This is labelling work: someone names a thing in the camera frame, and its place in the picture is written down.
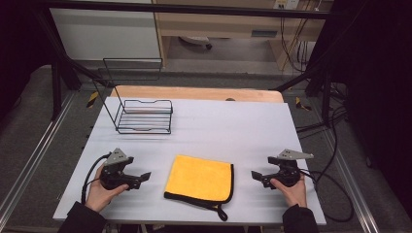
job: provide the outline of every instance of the black wire rack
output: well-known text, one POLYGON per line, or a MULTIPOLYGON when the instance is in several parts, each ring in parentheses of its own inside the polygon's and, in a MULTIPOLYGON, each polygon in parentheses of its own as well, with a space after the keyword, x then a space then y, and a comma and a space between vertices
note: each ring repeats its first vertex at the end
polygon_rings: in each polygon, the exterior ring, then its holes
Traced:
POLYGON ((104 58, 103 62, 105 68, 98 70, 102 80, 93 80, 93 83, 116 131, 120 134, 171 134, 173 104, 170 100, 143 101, 124 98, 117 89, 119 84, 158 80, 162 67, 161 58, 104 58), (103 90, 99 88, 102 81, 106 84, 103 90), (116 113, 109 109, 104 100, 104 96, 108 95, 108 86, 113 87, 111 96, 119 99, 116 113))

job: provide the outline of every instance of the power outlet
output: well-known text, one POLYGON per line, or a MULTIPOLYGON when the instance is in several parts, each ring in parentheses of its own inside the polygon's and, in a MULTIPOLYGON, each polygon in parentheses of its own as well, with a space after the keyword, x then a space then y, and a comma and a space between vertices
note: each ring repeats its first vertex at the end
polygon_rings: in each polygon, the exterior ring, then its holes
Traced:
POLYGON ((296 10, 297 4, 299 4, 299 0, 288 0, 285 9, 296 10))
POLYGON ((288 5, 288 0, 276 0, 275 5, 273 6, 273 9, 283 10, 283 9, 286 9, 287 5, 288 5))

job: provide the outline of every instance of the gray floor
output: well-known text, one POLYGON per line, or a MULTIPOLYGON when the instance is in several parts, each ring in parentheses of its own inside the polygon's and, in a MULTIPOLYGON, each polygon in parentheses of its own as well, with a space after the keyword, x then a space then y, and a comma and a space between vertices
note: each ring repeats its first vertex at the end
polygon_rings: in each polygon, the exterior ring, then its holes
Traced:
MULTIPOLYGON (((140 82, 149 85, 205 86, 267 89, 279 85, 298 72, 288 69, 280 72, 268 43, 254 40, 212 39, 213 48, 187 44, 177 38, 172 41, 168 66, 156 82, 140 82)), ((58 204, 58 196, 64 191, 74 170, 87 135, 91 132, 101 101, 91 109, 86 103, 93 89, 84 79, 81 91, 74 93, 73 103, 66 118, 57 130, 47 148, 36 172, 22 193, 15 210, 7 222, 7 228, 29 226, 40 232, 55 231, 60 225, 52 219, 58 204)), ((304 105, 313 108, 319 98, 306 98, 302 91, 306 82, 284 92, 285 101, 290 104, 296 126, 319 122, 315 111, 295 106, 295 97, 304 105)), ((32 76, 30 84, 21 97, 21 103, 10 112, 0 124, 0 154, 2 173, 0 177, 0 198, 6 199, 10 188, 17 180, 32 151, 47 130, 52 116, 52 90, 49 69, 40 69, 32 76)), ((412 232, 411 219, 388 188, 378 170, 366 166, 365 157, 350 121, 337 124, 339 149, 356 178, 363 197, 376 221, 380 232, 412 232)), ((308 160, 310 170, 322 170, 331 155, 326 135, 318 133, 301 139, 303 151, 315 154, 308 160)), ((332 164, 327 172, 340 183, 341 176, 332 164)), ((328 179, 319 186, 319 197, 324 212, 329 216, 344 218, 349 212, 349 203, 342 192, 328 179)), ((360 220, 355 215, 349 222, 339 223, 327 219, 322 232, 363 232, 360 220)), ((278 232, 277 227, 266 227, 266 232, 278 232)))

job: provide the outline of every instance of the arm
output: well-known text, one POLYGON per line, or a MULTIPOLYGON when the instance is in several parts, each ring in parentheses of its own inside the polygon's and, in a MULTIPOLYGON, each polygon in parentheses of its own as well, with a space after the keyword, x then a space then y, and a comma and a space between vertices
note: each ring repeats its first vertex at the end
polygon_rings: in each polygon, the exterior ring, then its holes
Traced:
POLYGON ((100 181, 100 173, 103 169, 101 165, 96 172, 93 182, 90 184, 90 191, 84 205, 76 202, 66 220, 60 226, 58 233, 101 233, 106 224, 106 219, 99 213, 112 201, 112 199, 125 190, 128 185, 121 185, 113 190, 105 189, 100 181))
POLYGON ((270 182, 284 194, 289 206, 283 214, 285 232, 319 232, 313 213, 307 208, 305 176, 301 174, 292 187, 286 187, 276 179, 270 182))

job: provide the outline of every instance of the person's left hand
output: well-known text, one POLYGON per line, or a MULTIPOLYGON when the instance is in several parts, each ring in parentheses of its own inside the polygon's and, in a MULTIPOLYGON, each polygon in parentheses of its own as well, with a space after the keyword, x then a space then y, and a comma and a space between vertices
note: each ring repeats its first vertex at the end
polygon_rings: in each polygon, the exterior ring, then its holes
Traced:
POLYGON ((107 205, 109 205, 114 197, 128 189, 127 184, 120 185, 112 190, 104 188, 100 183, 100 180, 98 180, 103 167, 104 164, 97 169, 94 181, 90 184, 90 191, 88 192, 88 197, 85 203, 85 206, 97 213, 100 213, 107 205))

